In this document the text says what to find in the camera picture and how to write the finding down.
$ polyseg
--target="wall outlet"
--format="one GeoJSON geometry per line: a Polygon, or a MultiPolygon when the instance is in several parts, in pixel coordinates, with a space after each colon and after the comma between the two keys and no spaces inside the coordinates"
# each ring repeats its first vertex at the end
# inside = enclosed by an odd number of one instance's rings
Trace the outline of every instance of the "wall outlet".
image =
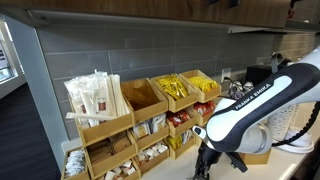
{"type": "Polygon", "coordinates": [[[221,82],[224,81],[224,77],[231,78],[231,68],[222,69],[221,82]]]}

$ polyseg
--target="window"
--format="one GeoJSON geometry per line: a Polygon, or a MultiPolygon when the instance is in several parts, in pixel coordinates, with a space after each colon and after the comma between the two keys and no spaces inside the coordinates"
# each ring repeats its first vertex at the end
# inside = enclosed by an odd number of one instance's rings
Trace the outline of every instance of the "window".
{"type": "Polygon", "coordinates": [[[0,43],[0,82],[12,77],[10,64],[2,44],[0,43]]]}

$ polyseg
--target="wooden bin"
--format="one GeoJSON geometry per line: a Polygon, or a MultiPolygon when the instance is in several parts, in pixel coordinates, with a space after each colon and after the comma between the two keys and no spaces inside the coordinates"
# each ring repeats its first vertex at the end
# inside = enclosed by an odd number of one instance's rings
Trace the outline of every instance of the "wooden bin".
{"type": "Polygon", "coordinates": [[[135,110],[133,109],[133,114],[135,118],[135,122],[139,123],[142,121],[145,121],[147,119],[150,119],[154,116],[157,116],[161,113],[165,113],[168,111],[168,100],[164,97],[164,95],[155,87],[155,85],[151,82],[150,79],[144,78],[144,79],[137,79],[132,80],[128,82],[122,82],[121,83],[121,89],[123,94],[127,97],[134,97],[136,96],[135,89],[138,88],[144,88],[144,89],[152,89],[152,92],[154,95],[158,98],[157,102],[154,102],[154,104],[135,110]]]}
{"type": "Polygon", "coordinates": [[[134,133],[132,132],[133,137],[136,140],[136,144],[138,146],[138,151],[144,150],[148,147],[150,147],[151,145],[159,142],[160,140],[164,139],[165,137],[167,137],[169,135],[169,126],[166,126],[162,129],[160,129],[158,132],[153,133],[151,135],[148,135],[142,139],[137,139],[134,136],[134,133]]]}
{"type": "Polygon", "coordinates": [[[72,151],[78,150],[78,149],[81,149],[81,148],[75,148],[75,149],[72,149],[72,150],[66,152],[66,155],[65,155],[65,158],[64,158],[64,166],[63,166],[63,169],[62,169],[62,172],[61,172],[61,180],[90,180],[90,175],[89,175],[89,172],[88,172],[88,166],[87,165],[85,166],[85,170],[83,172],[81,172],[79,174],[76,174],[74,176],[65,177],[66,164],[67,164],[67,159],[69,157],[69,154],[72,151]]]}
{"type": "Polygon", "coordinates": [[[239,153],[239,155],[246,165],[258,165],[258,164],[267,164],[268,160],[269,160],[270,153],[271,153],[271,148],[269,151],[267,151],[264,154],[239,153]]]}
{"type": "Polygon", "coordinates": [[[157,165],[159,165],[162,161],[166,160],[169,157],[169,149],[162,152],[160,155],[158,155],[157,157],[151,159],[150,161],[148,161],[147,163],[143,164],[142,166],[140,166],[140,170],[141,170],[141,174],[145,174],[148,171],[150,171],[151,169],[153,169],[154,167],[156,167],[157,165]]]}
{"type": "Polygon", "coordinates": [[[193,70],[193,71],[184,72],[184,73],[179,74],[179,76],[184,81],[186,81],[193,89],[195,89],[197,91],[197,93],[198,93],[198,101],[201,102],[201,103],[208,102],[208,101],[218,97],[221,94],[221,86],[219,84],[218,84],[218,88],[217,89],[213,89],[213,90],[211,90],[209,92],[203,92],[203,91],[200,90],[200,88],[195,86],[189,80],[189,78],[194,77],[194,76],[201,76],[201,77],[204,77],[206,79],[212,80],[210,77],[205,75],[200,70],[193,70]]]}
{"type": "Polygon", "coordinates": [[[180,124],[177,127],[173,126],[173,123],[167,119],[167,124],[169,125],[170,131],[169,135],[172,137],[177,137],[182,133],[186,132],[188,129],[191,129],[195,124],[199,116],[197,116],[191,108],[186,109],[191,119],[183,124],[180,124]]]}
{"type": "Polygon", "coordinates": [[[85,148],[85,156],[92,179],[103,176],[109,170],[120,166],[122,162],[133,158],[137,154],[138,148],[137,144],[135,143],[134,137],[128,131],[127,136],[131,142],[131,146],[127,147],[117,154],[114,154],[111,157],[101,157],[97,162],[94,163],[91,162],[88,150],[85,148]]]}
{"type": "Polygon", "coordinates": [[[196,143],[196,139],[195,137],[193,137],[192,139],[190,139],[190,141],[188,141],[186,144],[182,145],[180,148],[178,148],[177,150],[174,150],[171,145],[169,146],[169,150],[170,150],[170,157],[172,159],[177,159],[178,157],[180,157],[184,152],[186,152],[190,147],[192,147],[194,144],[196,143]]]}
{"type": "Polygon", "coordinates": [[[87,129],[81,126],[78,119],[75,121],[83,147],[87,147],[119,132],[125,131],[135,124],[132,112],[87,129]]]}
{"type": "MultiPolygon", "coordinates": [[[[141,171],[140,168],[138,166],[138,163],[135,161],[135,159],[131,159],[132,164],[134,166],[134,168],[136,169],[136,172],[130,174],[129,176],[125,177],[123,180],[140,180],[141,179],[141,171]]],[[[104,176],[101,176],[100,178],[97,178],[97,180],[104,180],[104,176]]]]}
{"type": "Polygon", "coordinates": [[[198,93],[195,89],[193,89],[186,81],[181,79],[178,75],[176,74],[173,74],[173,75],[177,76],[177,78],[180,79],[180,81],[188,91],[189,96],[179,100],[174,100],[172,96],[170,96],[168,93],[164,91],[164,89],[158,84],[157,79],[161,79],[170,75],[154,77],[154,78],[151,78],[151,81],[159,89],[159,91],[167,98],[168,110],[171,112],[177,112],[177,111],[180,111],[181,109],[184,109],[196,103],[198,99],[198,93]]]}

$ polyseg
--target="dark floor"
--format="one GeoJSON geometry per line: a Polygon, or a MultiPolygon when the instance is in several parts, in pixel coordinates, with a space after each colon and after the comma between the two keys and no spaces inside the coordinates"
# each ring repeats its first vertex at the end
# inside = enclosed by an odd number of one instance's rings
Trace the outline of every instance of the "dark floor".
{"type": "Polygon", "coordinates": [[[60,179],[27,84],[0,99],[0,179],[60,179]]]}

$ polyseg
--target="gray tile backsplash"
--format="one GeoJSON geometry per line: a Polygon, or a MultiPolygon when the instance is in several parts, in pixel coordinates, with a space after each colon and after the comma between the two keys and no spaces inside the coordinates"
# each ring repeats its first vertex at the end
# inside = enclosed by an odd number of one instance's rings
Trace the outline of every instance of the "gray tile backsplash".
{"type": "Polygon", "coordinates": [[[175,49],[109,51],[112,71],[135,70],[174,64],[175,49]]]}
{"type": "Polygon", "coordinates": [[[37,32],[44,53],[106,50],[103,27],[52,26],[37,32]]]}
{"type": "Polygon", "coordinates": [[[66,101],[68,100],[68,91],[67,88],[64,85],[65,81],[69,81],[70,79],[72,79],[71,77],[68,78],[62,78],[62,79],[51,79],[52,80],[52,85],[53,85],[53,89],[54,92],[57,96],[57,100],[58,102],[61,101],[66,101]]]}
{"type": "Polygon", "coordinates": [[[121,81],[129,81],[140,78],[153,78],[157,76],[162,76],[166,74],[174,73],[174,65],[161,66],[161,67],[149,67],[146,69],[139,70],[128,70],[115,72],[120,75],[121,81]]]}
{"type": "Polygon", "coordinates": [[[109,50],[174,47],[174,30],[106,28],[109,50]]]}
{"type": "Polygon", "coordinates": [[[53,54],[45,57],[52,79],[110,72],[107,52],[53,54]]]}
{"type": "Polygon", "coordinates": [[[243,58],[244,57],[218,59],[216,61],[216,72],[221,72],[221,70],[225,68],[245,68],[243,64],[243,58]]]}
{"type": "Polygon", "coordinates": [[[59,107],[61,111],[62,118],[65,122],[70,121],[70,119],[66,119],[67,112],[72,112],[70,101],[61,101],[59,102],[59,107]]]}
{"type": "Polygon", "coordinates": [[[191,63],[184,63],[184,64],[176,64],[176,73],[182,73],[186,71],[191,71],[195,69],[201,69],[203,73],[207,76],[213,76],[215,72],[216,61],[197,61],[191,63]]]}
{"type": "Polygon", "coordinates": [[[67,130],[69,139],[75,139],[75,138],[79,137],[77,125],[74,122],[74,120],[65,122],[65,127],[67,130]]]}
{"type": "Polygon", "coordinates": [[[219,44],[219,33],[202,30],[176,30],[176,47],[215,46],[219,44]]]}
{"type": "MultiPolygon", "coordinates": [[[[121,81],[199,69],[220,82],[224,68],[239,78],[247,66],[268,63],[272,52],[296,60],[320,45],[314,34],[228,34],[221,26],[153,20],[61,21],[37,33],[62,117],[71,111],[64,81],[94,69],[119,74],[121,81]]],[[[70,139],[78,136],[74,121],[65,126],[70,139]]]]}
{"type": "Polygon", "coordinates": [[[176,48],[176,63],[217,59],[217,46],[176,48]]]}

